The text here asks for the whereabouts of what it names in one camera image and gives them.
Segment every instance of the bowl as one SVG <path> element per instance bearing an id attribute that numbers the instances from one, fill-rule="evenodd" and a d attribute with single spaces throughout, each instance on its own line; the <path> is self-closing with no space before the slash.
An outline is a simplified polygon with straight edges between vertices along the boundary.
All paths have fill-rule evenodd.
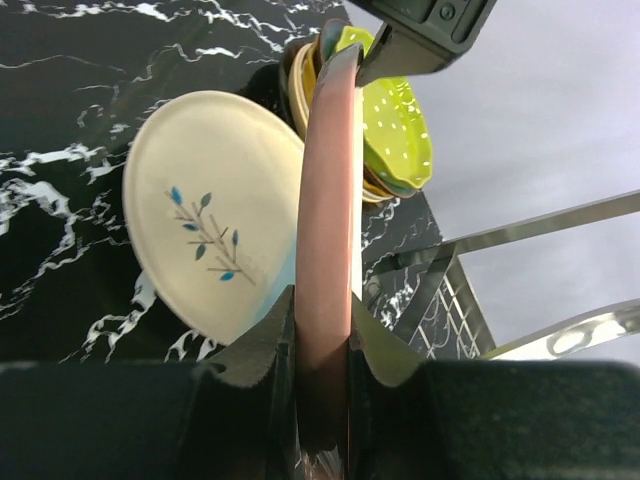
<path id="1" fill-rule="evenodd" d="M 347 26 L 349 26 L 349 23 L 339 18 L 331 18 L 324 24 L 322 30 L 320 30 L 320 35 L 316 39 L 317 48 L 313 57 L 316 72 L 320 72 L 322 65 L 333 55 L 342 30 Z"/>
<path id="2" fill-rule="evenodd" d="M 393 195 L 386 191 L 384 188 L 379 187 L 375 184 L 375 182 L 371 181 L 369 176 L 366 174 L 366 170 L 363 171 L 362 185 L 364 187 L 363 192 L 367 192 L 370 195 L 373 195 L 378 198 L 382 198 L 382 201 L 391 200 Z"/>
<path id="3" fill-rule="evenodd" d="M 373 155 L 372 153 L 367 151 L 368 148 L 369 148 L 368 145 L 366 143 L 364 143 L 364 158 L 365 159 L 367 159 L 371 155 Z M 415 190 L 413 188 L 398 187 L 397 185 L 393 185 L 392 183 L 385 182 L 366 163 L 364 165 L 364 172 L 365 172 L 364 173 L 364 180 L 366 180 L 370 184 L 373 184 L 373 185 L 376 185 L 376 186 L 382 188 L 385 192 L 393 195 L 394 197 L 411 198 L 417 192 L 417 190 Z"/>
<path id="4" fill-rule="evenodd" d="M 383 203 L 393 198 L 391 195 L 380 196 L 369 192 L 366 188 L 362 190 L 362 200 L 365 203 Z"/>
<path id="5" fill-rule="evenodd" d="M 308 43 L 298 50 L 289 71 L 289 107 L 291 108 L 296 131 L 302 140 L 306 138 L 307 125 L 309 123 L 309 104 L 305 98 L 302 85 L 302 62 L 310 48 L 311 44 Z"/>
<path id="6" fill-rule="evenodd" d="M 313 90 L 316 88 L 316 77 L 319 73 L 319 71 L 316 72 L 313 64 L 313 55 L 317 47 L 318 42 L 314 41 L 311 43 L 309 49 L 304 55 L 304 58 L 302 59 L 302 89 L 304 91 L 304 98 L 307 102 L 307 106 L 311 106 Z"/>
<path id="7" fill-rule="evenodd" d="M 366 54 L 373 40 L 367 30 L 345 26 L 335 49 L 359 42 Z M 383 180 L 415 190 L 431 178 L 431 139 L 406 77 L 382 78 L 364 87 L 364 139 L 370 147 L 365 163 Z"/>
<path id="8" fill-rule="evenodd" d="M 287 122 L 293 130 L 295 130 L 296 124 L 293 120 L 289 99 L 289 72 L 291 71 L 291 65 L 298 50 L 306 45 L 306 43 L 304 39 L 297 39 L 287 43 L 278 64 L 278 93 L 280 94 L 280 104 L 282 106 L 284 121 Z"/>

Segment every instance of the marble surface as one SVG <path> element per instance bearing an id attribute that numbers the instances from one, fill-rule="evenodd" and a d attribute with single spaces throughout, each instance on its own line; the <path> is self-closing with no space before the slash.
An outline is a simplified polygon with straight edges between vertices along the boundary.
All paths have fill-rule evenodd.
<path id="1" fill-rule="evenodd" d="M 121 202 L 128 148 L 190 91 L 239 93 L 281 115 L 283 45 L 332 17 L 346 18 L 338 1 L 0 0 L 0 361 L 201 360 L 221 348 L 173 315 L 136 261 Z M 422 195 L 363 217 L 365 261 L 441 239 Z M 385 275 L 375 317 L 393 328 L 410 307 L 426 356 L 480 353 L 473 328 L 460 340 L 420 281 Z"/>

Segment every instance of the white wall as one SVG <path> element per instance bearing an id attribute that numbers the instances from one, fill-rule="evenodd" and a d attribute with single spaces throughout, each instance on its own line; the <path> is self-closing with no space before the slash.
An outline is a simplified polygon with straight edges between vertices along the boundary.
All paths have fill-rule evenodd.
<path id="1" fill-rule="evenodd" d="M 639 26 L 636 0 L 499 0 L 465 57 L 413 80 L 435 149 L 425 193 L 445 237 L 640 188 Z M 640 297 L 640 214 L 462 261 L 502 344 Z M 579 356 L 640 364 L 640 338 Z"/>

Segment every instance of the green plate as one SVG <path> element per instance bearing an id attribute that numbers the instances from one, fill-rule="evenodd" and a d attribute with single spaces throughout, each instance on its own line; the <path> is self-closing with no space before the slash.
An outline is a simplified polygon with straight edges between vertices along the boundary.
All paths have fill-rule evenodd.
<path id="1" fill-rule="evenodd" d="M 336 52 L 356 42 L 365 55 L 374 37 L 345 26 Z M 406 77 L 382 78 L 364 87 L 364 140 L 373 151 L 365 162 L 384 180 L 419 189 L 432 174 L 432 147 L 420 106 Z"/>

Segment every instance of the cream plate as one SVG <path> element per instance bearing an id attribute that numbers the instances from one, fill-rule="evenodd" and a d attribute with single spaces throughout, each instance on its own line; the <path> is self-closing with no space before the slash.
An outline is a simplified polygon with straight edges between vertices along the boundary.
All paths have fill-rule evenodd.
<path id="1" fill-rule="evenodd" d="M 303 143 L 237 95 L 195 92 L 158 109 L 124 174 L 134 250 L 187 325 L 229 344 L 294 282 Z"/>

